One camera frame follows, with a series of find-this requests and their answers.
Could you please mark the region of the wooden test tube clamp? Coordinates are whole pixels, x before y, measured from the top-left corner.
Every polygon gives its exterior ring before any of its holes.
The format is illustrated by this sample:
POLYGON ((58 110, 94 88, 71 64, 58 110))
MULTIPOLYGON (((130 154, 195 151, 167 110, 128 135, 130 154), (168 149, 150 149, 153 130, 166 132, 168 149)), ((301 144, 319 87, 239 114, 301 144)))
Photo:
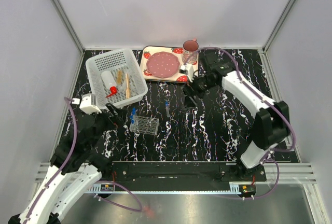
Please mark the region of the wooden test tube clamp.
POLYGON ((126 99, 129 99, 130 98, 130 82, 129 82, 129 74, 128 73, 126 73, 125 79, 126 79, 126 99))

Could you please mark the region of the clear test tube rack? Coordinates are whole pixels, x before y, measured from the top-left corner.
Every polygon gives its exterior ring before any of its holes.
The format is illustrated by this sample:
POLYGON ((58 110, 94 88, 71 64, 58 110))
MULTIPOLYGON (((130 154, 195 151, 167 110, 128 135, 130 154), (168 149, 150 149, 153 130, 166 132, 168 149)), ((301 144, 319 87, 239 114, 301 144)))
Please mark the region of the clear test tube rack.
POLYGON ((142 133, 148 135, 157 135, 159 127, 158 118, 148 118, 143 116, 134 116, 134 124, 130 123, 129 130, 134 133, 142 133))

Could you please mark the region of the white red-capped wash bottle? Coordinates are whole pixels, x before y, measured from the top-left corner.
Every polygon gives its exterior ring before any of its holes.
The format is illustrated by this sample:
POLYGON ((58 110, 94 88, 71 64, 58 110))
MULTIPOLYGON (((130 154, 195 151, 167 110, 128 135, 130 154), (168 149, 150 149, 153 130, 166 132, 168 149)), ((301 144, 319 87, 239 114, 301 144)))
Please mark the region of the white red-capped wash bottle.
POLYGON ((101 78, 103 83, 105 84, 106 98, 116 95, 118 92, 117 84, 112 76, 112 73, 110 71, 103 71, 101 73, 101 78))

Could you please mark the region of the brown test tube brush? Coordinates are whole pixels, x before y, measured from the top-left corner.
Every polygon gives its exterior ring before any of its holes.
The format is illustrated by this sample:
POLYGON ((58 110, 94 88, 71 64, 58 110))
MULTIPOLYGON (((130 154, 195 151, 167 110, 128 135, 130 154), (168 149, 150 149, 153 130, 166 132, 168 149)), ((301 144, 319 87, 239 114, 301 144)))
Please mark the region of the brown test tube brush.
POLYGON ((117 86, 121 85, 122 77, 123 77, 123 72, 121 70, 119 70, 117 73, 117 80, 116 80, 117 86))

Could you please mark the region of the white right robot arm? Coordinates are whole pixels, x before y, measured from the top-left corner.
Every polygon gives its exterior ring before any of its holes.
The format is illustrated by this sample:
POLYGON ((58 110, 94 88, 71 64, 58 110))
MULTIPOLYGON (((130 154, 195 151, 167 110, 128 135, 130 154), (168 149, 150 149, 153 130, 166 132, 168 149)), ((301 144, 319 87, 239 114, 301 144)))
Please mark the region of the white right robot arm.
POLYGON ((254 119, 250 143, 234 168, 238 179, 248 180, 254 175, 264 158, 290 135, 289 109, 256 89, 236 69, 233 63, 205 60, 205 74, 197 75, 190 64, 181 65, 179 71, 187 76, 183 87, 186 108, 196 107, 196 99, 203 98, 209 89, 219 86, 235 96, 254 119))

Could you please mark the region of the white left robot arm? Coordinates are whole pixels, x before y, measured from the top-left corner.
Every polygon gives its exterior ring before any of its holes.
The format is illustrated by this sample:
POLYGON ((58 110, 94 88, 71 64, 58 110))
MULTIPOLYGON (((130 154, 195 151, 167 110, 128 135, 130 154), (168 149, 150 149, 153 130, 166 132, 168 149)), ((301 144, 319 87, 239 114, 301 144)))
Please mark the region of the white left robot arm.
POLYGON ((47 174, 31 203, 9 223, 61 223, 77 200, 98 180, 112 175, 112 162, 92 148, 107 130, 124 126, 127 111, 113 104, 105 110, 74 114, 66 99, 73 130, 56 147, 47 174))

